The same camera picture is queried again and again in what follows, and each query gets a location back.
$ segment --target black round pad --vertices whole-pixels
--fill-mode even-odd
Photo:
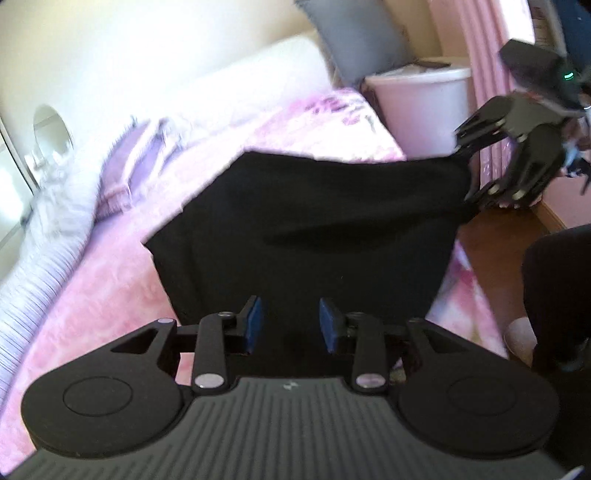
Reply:
[[[104,458],[157,438],[181,406],[178,385],[142,355],[91,354],[36,380],[21,412],[37,447]]]
[[[64,393],[64,403],[74,413],[87,417],[113,415],[125,408],[134,391],[116,378],[85,378],[70,385]]]
[[[501,459],[541,447],[558,416],[552,387],[519,365],[482,354],[438,355],[409,377],[398,410],[427,443]]]

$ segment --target lavender cloth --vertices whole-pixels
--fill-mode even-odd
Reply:
[[[115,148],[103,169],[99,201],[96,206],[96,219],[100,220],[115,213],[124,212],[133,206],[130,178],[126,178],[126,170],[135,167],[130,166],[130,160],[134,163],[137,159],[131,158],[148,124],[140,125],[130,131]]]
[[[169,119],[148,121],[129,132],[117,146],[103,170],[97,220],[133,208],[177,148],[183,148],[164,130],[170,123]]]

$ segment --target wooden floor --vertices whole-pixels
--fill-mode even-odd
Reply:
[[[529,210],[487,210],[460,230],[460,241],[491,303],[499,327],[525,316],[521,261],[547,233]]]

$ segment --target pink blanket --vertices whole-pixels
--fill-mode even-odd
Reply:
[[[11,471],[34,451],[20,404],[36,378],[154,319],[175,318],[142,241],[247,148],[342,161],[404,159],[375,112],[351,90],[270,112],[182,153],[142,203],[95,228],[80,267],[49,311],[12,386],[0,419],[0,472]],[[428,317],[505,354],[488,302],[459,244]],[[177,379],[188,384],[189,376],[190,365],[182,361]]]

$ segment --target ribbed gray surface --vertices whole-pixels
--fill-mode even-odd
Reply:
[[[379,397],[340,380],[243,379],[202,397],[166,437],[107,460],[41,451],[11,480],[555,480],[534,453],[501,462],[458,459],[410,435]]]

